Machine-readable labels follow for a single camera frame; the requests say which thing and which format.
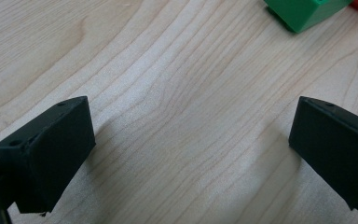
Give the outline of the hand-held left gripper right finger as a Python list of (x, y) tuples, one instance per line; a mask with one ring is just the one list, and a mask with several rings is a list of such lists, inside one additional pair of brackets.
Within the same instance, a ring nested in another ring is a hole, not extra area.
[(301, 96), (289, 146), (347, 203), (358, 210), (358, 116)]

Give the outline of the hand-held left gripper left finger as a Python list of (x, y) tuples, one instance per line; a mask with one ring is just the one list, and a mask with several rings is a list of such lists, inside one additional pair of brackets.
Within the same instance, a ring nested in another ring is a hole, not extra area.
[(52, 211), (94, 146), (88, 98), (55, 104), (0, 141), (0, 205)]

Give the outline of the green building block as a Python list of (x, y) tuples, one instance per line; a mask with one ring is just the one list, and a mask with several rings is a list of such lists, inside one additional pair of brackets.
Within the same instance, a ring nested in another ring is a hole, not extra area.
[(264, 0), (287, 27), (301, 33), (347, 7), (353, 0)]

